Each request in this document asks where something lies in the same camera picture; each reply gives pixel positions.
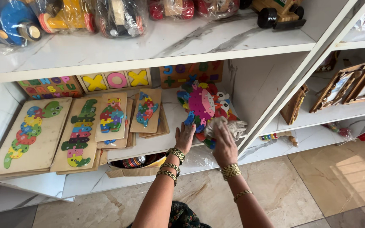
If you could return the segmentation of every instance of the black wheel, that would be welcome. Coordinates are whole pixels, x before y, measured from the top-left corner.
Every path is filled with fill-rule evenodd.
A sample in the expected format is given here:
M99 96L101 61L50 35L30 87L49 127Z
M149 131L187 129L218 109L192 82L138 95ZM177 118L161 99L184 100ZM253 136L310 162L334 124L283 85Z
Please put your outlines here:
M253 0L241 0L240 4L239 4L239 9L248 8L252 2L253 2Z
M298 7L294 13L299 16L298 20L302 20L302 18L304 17L304 8Z
M275 8L263 8L257 18L260 28L271 28L277 22L277 10Z

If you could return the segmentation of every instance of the marble shelf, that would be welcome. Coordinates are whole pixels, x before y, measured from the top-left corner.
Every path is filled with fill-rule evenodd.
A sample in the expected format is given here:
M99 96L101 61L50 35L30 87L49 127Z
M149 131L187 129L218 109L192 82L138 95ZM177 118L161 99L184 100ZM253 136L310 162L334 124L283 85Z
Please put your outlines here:
M212 22L149 20L147 34L134 39L46 35L15 53L0 53L0 82L302 52L316 44L300 29L264 30L256 21L256 13L245 11Z

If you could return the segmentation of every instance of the bracelet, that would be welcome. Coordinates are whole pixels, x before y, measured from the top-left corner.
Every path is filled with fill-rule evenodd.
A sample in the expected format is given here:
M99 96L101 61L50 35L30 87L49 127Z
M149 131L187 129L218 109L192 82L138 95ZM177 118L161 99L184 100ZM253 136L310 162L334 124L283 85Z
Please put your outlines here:
M236 175L242 175L242 172L239 169L239 166L237 166L237 164L230 164L228 166L226 166L225 168L222 169L222 175L223 175L223 179L227 180L232 176L236 176Z
M234 198L233 198L233 201L236 202L236 200L241 197L242 195L244 194L247 194L247 193L253 193L252 191L250 190L244 190L244 191L241 191L239 192Z
M168 155L172 153L174 154L175 156L177 156L179 159L180 159L180 165L182 165L182 163L184 162L185 160L185 155L179 150L179 149L176 149L176 148L170 148L168 149L167 153L165 154L166 157L168 157Z
M174 186L177 185L177 177L172 172L167 171L167 170L160 170L157 172L156 176L158 176L159 174L165 174L165 175L171 177L174 180Z
M161 164L160 169L162 167L166 167L166 166L170 167L170 168L173 168L177 171L176 177L178 177L180 175L180 172L181 172L180 168L178 166L176 166L175 164L172 164L172 163L163 163L163 164Z

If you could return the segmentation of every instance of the plastic bag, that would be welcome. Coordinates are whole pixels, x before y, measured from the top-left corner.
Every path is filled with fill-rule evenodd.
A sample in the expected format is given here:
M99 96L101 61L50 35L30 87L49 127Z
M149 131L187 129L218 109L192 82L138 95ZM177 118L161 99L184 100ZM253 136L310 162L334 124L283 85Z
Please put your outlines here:
M19 0L0 0L0 43L4 54L39 41L43 35L30 6Z
M194 0L195 10L211 20L227 18L239 10L240 0Z
M192 0L150 0L149 13L153 20L169 18L171 20L188 20L194 16Z
M94 34L91 0L26 0L47 33Z
M143 35L147 25L144 0L97 0L95 22L106 38Z

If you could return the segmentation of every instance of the wooden toy truck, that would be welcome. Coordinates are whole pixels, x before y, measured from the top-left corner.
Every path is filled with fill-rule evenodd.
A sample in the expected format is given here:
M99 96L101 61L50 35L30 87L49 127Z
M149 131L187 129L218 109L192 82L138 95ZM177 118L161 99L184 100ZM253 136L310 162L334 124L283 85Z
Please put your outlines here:
M301 27L304 8L299 6L302 0L241 0L240 9L250 5L259 12L257 25L260 28L287 29Z

